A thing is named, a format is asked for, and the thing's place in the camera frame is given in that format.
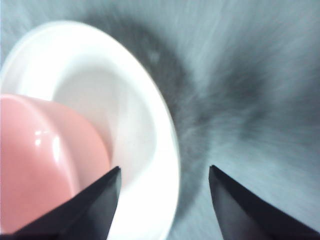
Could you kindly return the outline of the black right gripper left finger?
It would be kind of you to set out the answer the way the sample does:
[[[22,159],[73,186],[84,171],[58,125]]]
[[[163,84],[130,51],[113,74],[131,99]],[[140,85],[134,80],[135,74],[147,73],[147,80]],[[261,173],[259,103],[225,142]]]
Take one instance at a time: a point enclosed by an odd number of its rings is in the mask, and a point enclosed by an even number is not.
[[[117,209],[121,183],[121,169],[116,166],[69,201],[6,238],[105,240]]]

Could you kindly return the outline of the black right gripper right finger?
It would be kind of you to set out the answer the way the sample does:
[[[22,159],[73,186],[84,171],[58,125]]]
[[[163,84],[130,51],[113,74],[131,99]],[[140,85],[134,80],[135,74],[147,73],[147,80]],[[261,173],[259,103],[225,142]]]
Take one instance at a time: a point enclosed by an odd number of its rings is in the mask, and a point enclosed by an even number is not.
[[[318,240],[320,233],[259,198],[215,165],[209,168],[213,209],[225,240]]]

